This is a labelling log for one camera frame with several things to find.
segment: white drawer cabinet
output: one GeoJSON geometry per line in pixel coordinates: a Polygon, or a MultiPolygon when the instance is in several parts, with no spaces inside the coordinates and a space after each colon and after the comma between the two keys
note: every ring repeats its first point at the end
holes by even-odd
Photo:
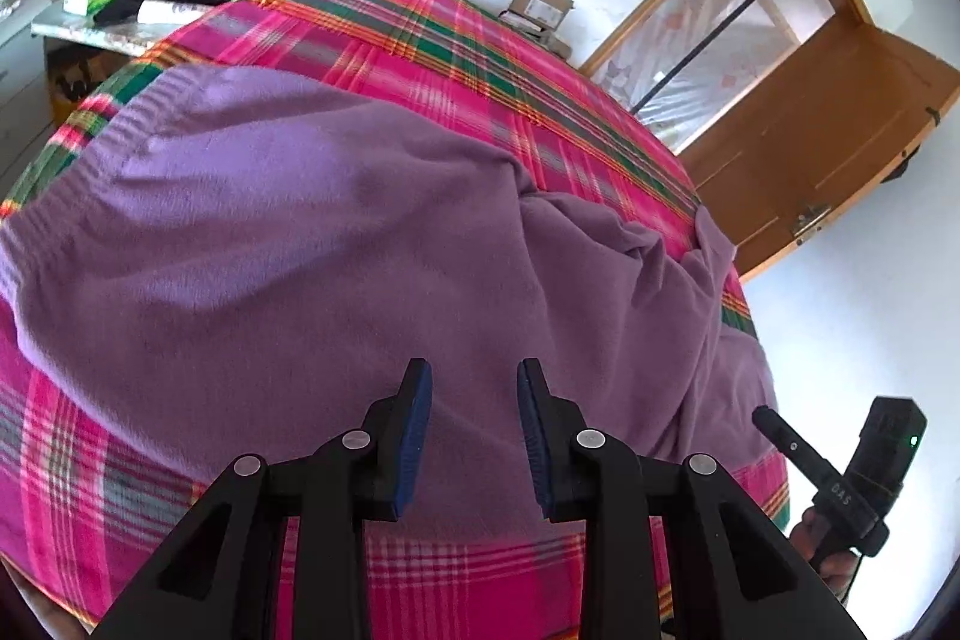
{"type": "Polygon", "coordinates": [[[43,40],[30,33],[31,20],[49,4],[21,0],[0,20],[0,199],[54,131],[43,40]]]}

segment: blue gripper pad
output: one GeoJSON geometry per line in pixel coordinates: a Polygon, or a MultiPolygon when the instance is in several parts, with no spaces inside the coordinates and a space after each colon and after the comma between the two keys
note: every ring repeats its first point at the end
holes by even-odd
{"type": "Polygon", "coordinates": [[[520,424],[523,427],[523,442],[527,446],[527,461],[534,482],[536,502],[548,517],[554,506],[553,485],[550,480],[550,452],[547,449],[544,423],[536,408],[533,388],[523,365],[517,370],[517,407],[520,408],[520,424]]]}
{"type": "Polygon", "coordinates": [[[407,414],[400,450],[397,452],[397,492],[394,494],[394,511],[397,518],[407,509],[413,499],[416,473],[424,453],[426,425],[430,420],[433,404],[433,372],[429,363],[423,362],[416,378],[416,392],[407,414]]]}

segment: paper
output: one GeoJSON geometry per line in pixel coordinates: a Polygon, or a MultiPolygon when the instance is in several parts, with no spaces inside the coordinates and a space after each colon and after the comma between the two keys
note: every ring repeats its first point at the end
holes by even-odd
{"type": "Polygon", "coordinates": [[[556,28],[563,20],[563,12],[560,12],[556,6],[550,6],[541,0],[530,0],[525,14],[528,18],[539,20],[550,28],[556,28]]]}
{"type": "Polygon", "coordinates": [[[211,9],[213,9],[212,6],[204,4],[176,4],[174,1],[147,0],[140,5],[136,21],[143,25],[157,23],[186,25],[186,23],[193,23],[194,20],[200,20],[211,9]]]}

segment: black handheld device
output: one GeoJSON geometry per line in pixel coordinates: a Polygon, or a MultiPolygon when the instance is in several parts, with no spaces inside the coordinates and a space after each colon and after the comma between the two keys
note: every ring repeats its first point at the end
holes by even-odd
{"type": "Polygon", "coordinates": [[[904,486],[904,478],[926,430],[926,417],[912,399],[877,396],[860,430],[860,442],[847,469],[840,472],[764,405],[754,410],[754,425],[776,450],[813,483],[813,506],[824,519],[810,566],[856,548],[875,557],[890,530],[884,518],[904,486]]]}

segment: desk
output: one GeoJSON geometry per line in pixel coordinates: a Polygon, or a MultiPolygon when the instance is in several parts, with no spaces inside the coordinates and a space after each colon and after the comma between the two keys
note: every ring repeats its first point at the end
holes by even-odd
{"type": "Polygon", "coordinates": [[[64,12],[62,1],[40,12],[30,25],[31,32],[37,36],[88,44],[90,47],[122,52],[134,58],[147,52],[178,28],[179,25],[143,25],[136,22],[105,25],[100,28],[94,25],[93,18],[64,12]]]}

